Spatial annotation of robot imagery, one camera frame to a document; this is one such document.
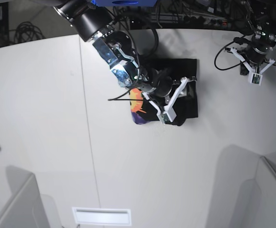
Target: black cloth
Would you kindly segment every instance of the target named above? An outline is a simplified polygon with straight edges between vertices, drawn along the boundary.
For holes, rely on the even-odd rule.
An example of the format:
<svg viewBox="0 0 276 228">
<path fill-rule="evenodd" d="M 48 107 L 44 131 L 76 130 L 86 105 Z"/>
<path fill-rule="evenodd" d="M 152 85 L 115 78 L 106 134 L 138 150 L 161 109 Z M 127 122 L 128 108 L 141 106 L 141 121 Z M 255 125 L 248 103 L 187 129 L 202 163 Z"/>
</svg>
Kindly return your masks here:
<svg viewBox="0 0 276 228">
<path fill-rule="evenodd" d="M 192 78 L 192 76 L 197 76 L 196 59 L 153 59 L 148 60 L 148 65 L 156 70 L 172 68 L 170 76 L 173 80 L 180 80 L 182 77 Z M 188 83 L 187 90 L 191 96 L 181 97 L 176 100 L 173 108 L 177 117 L 172 123 L 167 124 L 181 126 L 186 119 L 198 117 L 196 82 Z M 136 114 L 146 122 L 158 121 L 157 110 L 149 102 L 143 102 L 142 110 L 144 112 L 136 112 Z"/>
</svg>

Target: white tabletop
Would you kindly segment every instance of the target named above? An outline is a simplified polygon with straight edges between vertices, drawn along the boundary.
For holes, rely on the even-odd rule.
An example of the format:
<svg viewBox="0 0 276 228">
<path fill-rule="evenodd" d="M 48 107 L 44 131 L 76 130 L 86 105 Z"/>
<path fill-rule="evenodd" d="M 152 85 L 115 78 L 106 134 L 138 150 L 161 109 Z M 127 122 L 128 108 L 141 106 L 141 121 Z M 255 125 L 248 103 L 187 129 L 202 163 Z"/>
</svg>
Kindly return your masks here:
<svg viewBox="0 0 276 228">
<path fill-rule="evenodd" d="M 251 85 L 213 65 L 239 34 L 158 32 L 160 57 L 198 59 L 199 118 L 181 127 L 135 125 L 128 102 L 108 102 L 124 89 L 78 36 L 0 49 L 0 165 L 33 171 L 65 227 L 71 206 L 131 209 L 135 228 L 228 227 L 259 155 L 276 152 L 276 68 Z M 151 42 L 134 34 L 140 49 Z"/>
</svg>

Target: black cable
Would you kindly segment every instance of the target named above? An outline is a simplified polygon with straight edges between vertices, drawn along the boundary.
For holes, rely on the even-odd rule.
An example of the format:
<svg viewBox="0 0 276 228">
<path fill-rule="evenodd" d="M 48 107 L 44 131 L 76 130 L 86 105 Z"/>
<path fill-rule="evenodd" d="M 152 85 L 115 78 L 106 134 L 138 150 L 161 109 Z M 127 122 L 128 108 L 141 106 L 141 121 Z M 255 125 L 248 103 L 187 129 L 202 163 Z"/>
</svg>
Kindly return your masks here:
<svg viewBox="0 0 276 228">
<path fill-rule="evenodd" d="M 131 87 L 128 89 L 128 91 L 126 91 L 125 93 L 123 93 L 123 94 L 120 95 L 120 96 L 117 96 L 117 97 L 112 98 L 112 99 L 108 99 L 108 101 L 117 101 L 117 100 L 119 100 L 119 98 L 122 98 L 122 97 L 124 97 L 126 94 L 129 94 L 130 91 L 131 91 L 132 89 L 138 88 L 138 87 L 140 87 L 140 86 L 141 86 L 141 85 L 136 85 L 136 83 L 135 83 L 133 86 L 131 86 Z"/>
<path fill-rule="evenodd" d="M 144 101 L 144 100 L 141 100 L 141 99 L 118 99 L 115 101 Z"/>
<path fill-rule="evenodd" d="M 108 13 L 110 13 L 110 14 L 114 17 L 114 19 L 116 19 L 116 16 L 115 16 L 111 11 L 109 11 L 107 8 L 105 8 L 105 9 L 107 10 Z M 138 70 L 138 75 L 137 75 L 137 79 L 136 79 L 134 85 L 132 85 L 132 86 L 128 89 L 128 91 L 126 91 L 124 94 L 122 94 L 122 95 L 120 95 L 120 96 L 118 96 L 118 97 L 115 97 L 115 98 L 113 98 L 113 99 L 108 99 L 108 101 L 117 101 L 119 98 L 122 98 L 122 97 L 124 97 L 126 94 L 129 94 L 130 91 L 131 91 L 132 89 L 135 89 L 135 88 L 137 88 L 137 87 L 140 87 L 140 85 L 138 85 L 138 81 L 139 81 L 140 76 L 141 76 L 141 66 L 140 66 L 139 54 L 138 54 L 138 51 L 137 51 L 137 45 L 136 45 L 136 43 L 135 43 L 135 41 L 134 41 L 134 38 L 133 38 L 132 34 L 129 32 L 129 30 L 126 28 L 126 26 L 124 26 L 123 23 L 121 23 L 120 21 L 119 21 L 119 23 L 120 23 L 120 25 L 125 29 L 125 31 L 128 33 L 128 36 L 130 37 L 130 39 L 131 39 L 132 42 L 133 42 L 134 49 L 135 49 L 135 55 L 136 55 L 136 59 L 137 59 L 137 64 L 138 64 L 138 69 L 137 69 L 137 70 Z"/>
<path fill-rule="evenodd" d="M 34 40 L 45 39 L 41 30 L 29 21 L 20 23 L 15 29 L 14 43 L 20 44 Z"/>
<path fill-rule="evenodd" d="M 131 12 L 131 11 L 123 12 L 120 15 L 116 16 L 115 19 L 116 19 L 116 21 L 119 21 L 123 17 L 134 17 L 134 18 L 137 18 L 137 19 L 143 21 L 152 30 L 153 35 L 154 35 L 154 39 L 155 39 L 154 46 L 149 51 L 149 53 L 143 54 L 143 55 L 140 55 L 140 56 L 143 57 L 143 58 L 148 58 L 151 55 L 153 55 L 157 51 L 158 46 L 159 46 L 158 33 L 156 31 L 156 28 L 153 26 L 153 24 L 146 17 L 142 16 L 141 14 L 136 13 L 136 12 Z"/>
<path fill-rule="evenodd" d="M 161 2 L 160 0 L 156 3 L 157 6 L 156 6 L 156 22 L 158 24 L 158 26 L 162 29 L 162 25 L 160 24 L 160 11 L 161 11 Z"/>
<path fill-rule="evenodd" d="M 245 36 L 246 36 L 246 35 L 243 35 L 242 37 L 240 37 L 240 38 L 237 39 L 237 40 L 240 40 L 240 39 L 244 38 Z M 228 43 L 227 45 L 225 45 L 222 49 L 220 49 L 220 51 L 217 53 L 217 55 L 215 56 L 215 59 L 214 59 L 214 66 L 216 67 L 216 69 L 224 71 L 224 70 L 230 70 L 230 69 L 232 69 L 232 68 L 235 68 L 235 67 L 241 65 L 241 63 L 239 63 L 239 64 L 236 64 L 236 65 L 234 65 L 234 66 L 231 66 L 231 67 L 228 67 L 228 68 L 225 68 L 225 69 L 221 69 L 221 68 L 219 68 L 219 67 L 216 65 L 216 60 L 217 60 L 218 55 L 219 55 L 223 50 L 225 50 L 226 47 L 228 47 L 229 45 L 234 44 L 234 43 L 235 43 L 235 41 L 233 40 L 232 42 L 230 42 L 230 43 Z"/>
<path fill-rule="evenodd" d="M 242 18 L 241 20 L 238 20 L 236 19 L 236 17 L 234 17 L 233 19 L 231 18 L 230 15 L 228 15 L 226 13 L 226 4 L 227 4 L 227 1 L 228 0 L 222 0 L 221 3 L 220 3 L 220 8 L 221 8 L 221 11 L 222 11 L 222 14 L 223 16 L 228 20 L 228 22 L 230 22 L 234 27 L 235 29 L 240 32 L 241 34 L 243 35 L 246 35 L 246 36 L 249 36 L 249 35 L 252 35 L 254 32 L 251 28 L 249 29 L 246 29 L 246 28 L 240 28 L 236 22 L 237 21 L 242 21 L 244 22 L 245 20 Z M 231 2 L 231 5 L 230 5 L 230 12 L 233 10 L 234 12 L 234 16 L 236 13 L 240 12 L 242 17 L 244 16 L 244 12 L 243 12 L 243 6 L 241 4 L 239 4 L 236 0 L 230 0 Z"/>
<path fill-rule="evenodd" d="M 173 15 L 173 22 L 175 23 L 179 23 L 179 21 L 176 21 L 176 16 L 175 16 L 175 12 L 171 9 L 171 7 L 173 6 L 173 2 L 168 6 L 168 12 L 171 13 Z"/>
<path fill-rule="evenodd" d="M 124 8 L 118 9 L 118 7 L 116 7 L 116 6 L 113 7 L 113 13 L 116 16 L 120 15 L 123 10 L 124 10 Z M 126 18 L 122 18 L 122 19 L 120 19 L 120 21 L 123 21 L 125 23 L 127 29 L 129 29 L 128 22 L 127 22 Z"/>
<path fill-rule="evenodd" d="M 172 4 L 173 4 L 174 9 L 175 9 L 176 14 L 177 14 L 178 23 L 180 23 L 180 17 L 179 17 L 178 10 L 177 10 L 177 7 L 176 7 L 176 5 L 175 5 L 175 1 L 174 1 L 174 0 L 172 0 Z"/>
</svg>

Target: cable bundle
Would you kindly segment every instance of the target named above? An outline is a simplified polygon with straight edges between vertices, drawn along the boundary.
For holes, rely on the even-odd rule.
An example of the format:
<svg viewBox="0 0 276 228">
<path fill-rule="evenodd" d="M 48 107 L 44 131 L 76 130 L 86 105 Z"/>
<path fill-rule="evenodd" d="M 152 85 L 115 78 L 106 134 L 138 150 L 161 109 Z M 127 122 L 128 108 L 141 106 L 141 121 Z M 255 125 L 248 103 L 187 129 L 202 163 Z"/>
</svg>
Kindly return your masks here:
<svg viewBox="0 0 276 228">
<path fill-rule="evenodd" d="M 15 44 L 20 44 L 40 39 L 45 39 L 41 30 L 31 22 L 26 21 L 20 23 L 15 29 L 13 42 Z"/>
</svg>

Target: screw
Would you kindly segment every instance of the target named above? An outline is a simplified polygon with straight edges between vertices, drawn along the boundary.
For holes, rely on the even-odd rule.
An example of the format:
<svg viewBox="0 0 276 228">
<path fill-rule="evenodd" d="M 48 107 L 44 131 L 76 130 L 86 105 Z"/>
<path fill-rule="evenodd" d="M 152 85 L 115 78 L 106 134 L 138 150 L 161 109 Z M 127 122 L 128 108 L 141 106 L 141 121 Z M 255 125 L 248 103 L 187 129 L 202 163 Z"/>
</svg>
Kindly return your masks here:
<svg viewBox="0 0 276 228">
<path fill-rule="evenodd" d="M 115 44 L 115 47 L 116 47 L 116 49 L 120 49 L 120 48 L 121 48 L 121 44 L 116 43 L 116 44 Z"/>
<path fill-rule="evenodd" d="M 130 81 L 127 79 L 124 81 L 124 84 L 128 86 L 128 85 L 130 85 Z"/>
<path fill-rule="evenodd" d="M 148 80 L 149 80 L 149 77 L 148 77 L 148 76 L 144 76 L 144 77 L 143 77 L 143 80 L 144 80 L 144 81 L 148 81 Z"/>
<path fill-rule="evenodd" d="M 269 35 L 269 39 L 270 39 L 270 40 L 274 40 L 275 38 L 276 38 L 276 37 L 275 37 L 273 34 L 270 34 L 270 35 Z"/>
</svg>

